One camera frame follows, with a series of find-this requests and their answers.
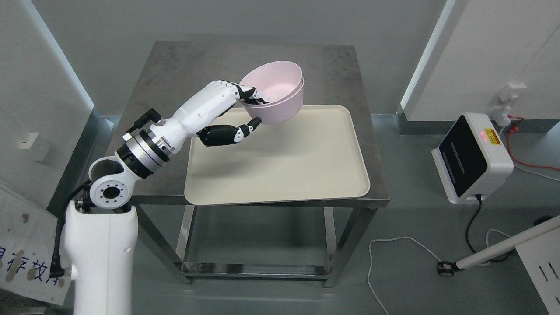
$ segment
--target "plastic tray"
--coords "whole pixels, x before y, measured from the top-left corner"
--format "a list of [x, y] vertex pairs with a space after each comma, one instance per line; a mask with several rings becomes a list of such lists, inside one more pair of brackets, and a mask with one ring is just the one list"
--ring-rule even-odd
[[[232, 108], [213, 124], [250, 119]], [[369, 189], [350, 112], [340, 105], [304, 106], [234, 145], [191, 141], [185, 198], [194, 205], [357, 198]]]

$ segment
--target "cable connector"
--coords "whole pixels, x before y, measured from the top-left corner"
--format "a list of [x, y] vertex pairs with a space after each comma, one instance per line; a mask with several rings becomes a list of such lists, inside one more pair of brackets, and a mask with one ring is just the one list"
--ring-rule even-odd
[[[511, 119], [511, 118], [518, 118], [518, 117], [512, 116], [512, 115], [508, 115], [507, 117], [510, 118], [510, 119]], [[516, 124], [514, 124], [513, 127], [511, 127], [510, 133], [515, 133], [515, 132], [519, 131], [519, 126], [518, 126], [518, 124], [519, 124], [519, 123], [516, 123]]]
[[490, 115], [490, 119], [495, 121], [498, 126], [502, 128], [507, 127], [511, 123], [511, 118], [508, 115], [510, 111], [511, 107], [509, 105], [496, 108]]
[[63, 277], [65, 273], [65, 270], [60, 265], [60, 255], [54, 254], [50, 263], [49, 279]]
[[154, 108], [150, 108], [147, 112], [144, 113], [144, 115], [140, 116], [140, 118], [134, 122], [134, 125], [129, 130], [127, 130], [127, 133], [131, 133], [136, 129], [144, 127], [144, 125], [149, 121], [157, 123], [160, 120], [161, 115]]

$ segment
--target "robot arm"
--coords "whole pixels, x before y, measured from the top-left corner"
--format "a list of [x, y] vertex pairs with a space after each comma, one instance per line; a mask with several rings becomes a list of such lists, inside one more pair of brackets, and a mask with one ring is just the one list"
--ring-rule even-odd
[[[136, 181], [164, 166], [187, 138], [199, 136], [206, 146], [229, 145], [247, 138], [260, 124], [260, 118], [241, 126], [209, 126], [240, 99], [254, 104], [267, 102], [254, 87], [218, 80], [186, 101], [171, 118], [161, 119], [157, 112], [149, 110], [145, 119], [136, 121], [123, 136], [125, 143], [114, 156], [102, 157], [91, 165], [91, 202], [104, 209], [122, 207], [130, 200]], [[149, 119], [155, 124], [131, 135]]]

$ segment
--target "floor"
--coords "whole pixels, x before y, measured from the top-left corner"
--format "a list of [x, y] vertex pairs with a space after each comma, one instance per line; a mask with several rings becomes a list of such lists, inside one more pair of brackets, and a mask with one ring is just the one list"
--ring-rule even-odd
[[[406, 235], [443, 260], [468, 256], [464, 230], [476, 207], [452, 205], [445, 197], [430, 154], [442, 136], [401, 136], [392, 115], [375, 115], [373, 122], [391, 202], [375, 215], [334, 288], [271, 280], [199, 279], [182, 285], [138, 242], [133, 314], [384, 314], [366, 282], [371, 239]], [[560, 124], [547, 134], [515, 134], [512, 139], [520, 159], [558, 165]], [[542, 215], [559, 215], [559, 188], [558, 182], [514, 170], [484, 202], [471, 229], [473, 246], [484, 247], [489, 228], [516, 234]], [[146, 211], [175, 244], [183, 208], [151, 206]], [[335, 209], [338, 234], [349, 211]], [[199, 208], [190, 254], [212, 262], [323, 262], [323, 232], [322, 209]], [[491, 242], [499, 240], [491, 237]], [[547, 314], [516, 256], [444, 278], [436, 274], [436, 260], [408, 240], [374, 243], [372, 252], [371, 283], [390, 314]], [[71, 289], [59, 311], [68, 312], [72, 301]]]

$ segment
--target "stainless steel table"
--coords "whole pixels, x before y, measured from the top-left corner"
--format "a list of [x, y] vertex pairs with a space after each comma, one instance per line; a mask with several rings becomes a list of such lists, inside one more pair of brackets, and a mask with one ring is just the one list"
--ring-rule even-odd
[[[107, 150], [108, 155], [123, 144], [121, 136], [149, 108], [162, 117], [170, 117], [184, 101], [211, 81], [239, 81], [255, 67], [271, 61], [297, 63], [305, 77], [304, 104], [340, 104], [352, 116], [367, 173], [370, 191], [361, 198], [266, 203], [267, 206], [323, 207], [326, 245], [329, 261], [325, 266], [271, 266], [189, 263], [186, 251], [189, 231], [183, 241], [185, 255], [179, 257], [141, 205], [188, 205], [184, 197], [188, 149], [173, 156], [155, 174], [136, 184], [132, 203], [138, 211], [139, 237], [181, 282], [190, 284], [192, 277], [287, 278], [325, 281], [326, 288], [335, 284], [356, 248], [377, 208], [385, 207], [390, 198], [381, 166], [381, 157], [371, 114], [366, 103], [362, 77], [352, 46], [340, 45], [273, 45], [197, 43], [157, 41], [138, 79], [126, 110]], [[332, 207], [351, 207], [338, 244], [334, 231]], [[184, 224], [192, 227], [196, 207], [185, 211]]]

